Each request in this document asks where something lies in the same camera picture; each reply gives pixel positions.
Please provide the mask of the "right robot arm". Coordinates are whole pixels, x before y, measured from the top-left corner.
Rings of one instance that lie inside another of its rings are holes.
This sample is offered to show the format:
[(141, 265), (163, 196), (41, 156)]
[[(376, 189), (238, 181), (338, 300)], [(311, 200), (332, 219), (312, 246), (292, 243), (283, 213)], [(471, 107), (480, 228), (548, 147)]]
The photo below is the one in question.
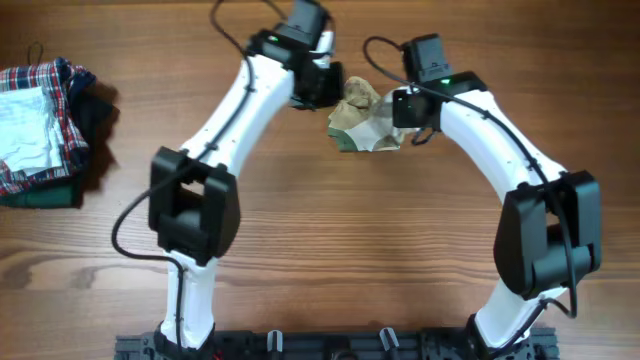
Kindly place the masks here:
[(564, 313), (576, 316), (577, 285), (602, 262), (599, 184), (540, 152), (475, 73), (454, 73), (438, 35), (398, 49), (406, 76), (393, 93), (394, 126), (451, 138), (501, 201), (493, 245), (499, 281), (471, 316), (467, 341), (479, 359), (505, 356), (526, 343), (535, 321), (563, 293), (570, 300)]

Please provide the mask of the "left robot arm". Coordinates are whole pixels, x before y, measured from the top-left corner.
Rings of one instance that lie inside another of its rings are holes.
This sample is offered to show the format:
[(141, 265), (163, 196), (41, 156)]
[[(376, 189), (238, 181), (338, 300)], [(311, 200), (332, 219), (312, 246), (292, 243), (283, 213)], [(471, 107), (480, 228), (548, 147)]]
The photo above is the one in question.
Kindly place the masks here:
[(151, 164), (148, 224), (169, 263), (168, 308), (154, 333), (169, 359), (213, 353), (218, 260), (240, 221), (237, 179), (272, 118), (284, 107), (316, 110), (343, 96), (343, 67), (333, 61), (335, 21), (317, 1), (240, 46), (233, 84), (212, 115), (179, 150), (158, 150)]

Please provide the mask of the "white and beige garment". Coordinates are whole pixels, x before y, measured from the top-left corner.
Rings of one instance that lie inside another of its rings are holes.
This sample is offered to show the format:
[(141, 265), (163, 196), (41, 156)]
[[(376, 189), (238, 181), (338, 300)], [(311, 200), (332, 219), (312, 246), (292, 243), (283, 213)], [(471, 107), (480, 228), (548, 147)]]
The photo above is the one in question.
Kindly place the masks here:
[(327, 135), (340, 152), (384, 152), (398, 150), (416, 128), (393, 125), (393, 92), (381, 96), (365, 79), (350, 77), (344, 97), (328, 116)]

